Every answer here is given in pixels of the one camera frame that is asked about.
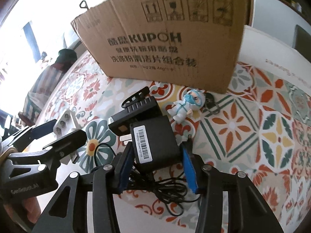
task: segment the cardboard box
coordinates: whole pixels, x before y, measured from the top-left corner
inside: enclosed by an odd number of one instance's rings
[[[225,93],[248,0],[107,0],[71,24],[106,75]]]

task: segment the patterned tablecloth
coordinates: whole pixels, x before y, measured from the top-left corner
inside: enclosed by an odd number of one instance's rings
[[[51,99],[44,119],[58,118],[69,108],[76,113],[88,140],[107,142],[116,152],[125,146],[108,129],[106,120],[122,110],[125,98],[149,86],[151,95],[167,114],[171,104],[189,90],[168,83],[107,77],[88,52],[80,60]],[[311,97],[288,81],[241,62],[236,65],[227,94],[213,95],[221,109],[219,114],[202,109],[182,124],[171,121],[178,143],[188,134],[195,135],[193,151],[206,163],[227,173],[247,173],[284,231],[293,232],[311,207]],[[77,164],[85,172],[94,167],[92,148],[84,146],[78,150]],[[100,147],[97,157],[106,164],[113,155]],[[182,165],[177,164],[157,171],[155,177],[177,176],[181,171]],[[153,193],[127,191],[120,198],[167,223],[195,229],[197,203],[185,203],[184,214],[173,217]],[[170,208],[178,210],[175,204]],[[226,232],[226,195],[223,210],[222,232]]]

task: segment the figurine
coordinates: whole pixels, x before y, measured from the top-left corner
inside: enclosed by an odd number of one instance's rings
[[[180,124],[186,117],[192,116],[194,110],[202,108],[204,103],[205,95],[203,92],[191,89],[184,95],[182,101],[174,102],[172,108],[168,109],[167,112]]]

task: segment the black power adapter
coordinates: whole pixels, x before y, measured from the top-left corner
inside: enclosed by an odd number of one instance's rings
[[[167,116],[132,123],[130,129],[140,173],[150,173],[181,162],[179,146]]]

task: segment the white label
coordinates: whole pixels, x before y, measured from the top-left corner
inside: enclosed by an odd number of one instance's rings
[[[147,132],[144,125],[135,127],[134,129],[135,134],[135,142],[136,142],[136,148],[137,148],[137,154],[139,162],[147,163],[152,161],[152,156],[150,152],[150,147],[148,143],[147,138]]]

